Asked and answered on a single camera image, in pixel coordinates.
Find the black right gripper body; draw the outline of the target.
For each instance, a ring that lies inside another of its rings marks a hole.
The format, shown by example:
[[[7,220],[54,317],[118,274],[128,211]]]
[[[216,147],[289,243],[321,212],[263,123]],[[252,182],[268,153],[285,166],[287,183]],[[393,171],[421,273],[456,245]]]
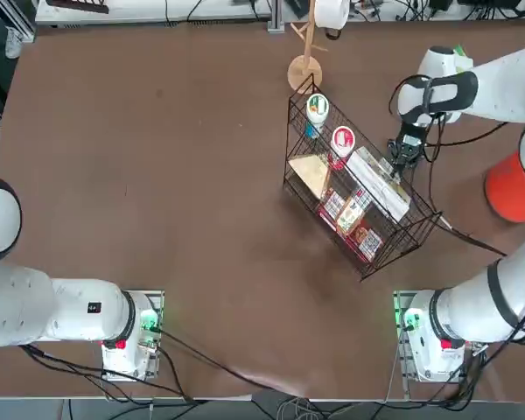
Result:
[[[394,172],[414,169],[421,157],[421,141],[413,136],[389,139],[387,146]]]

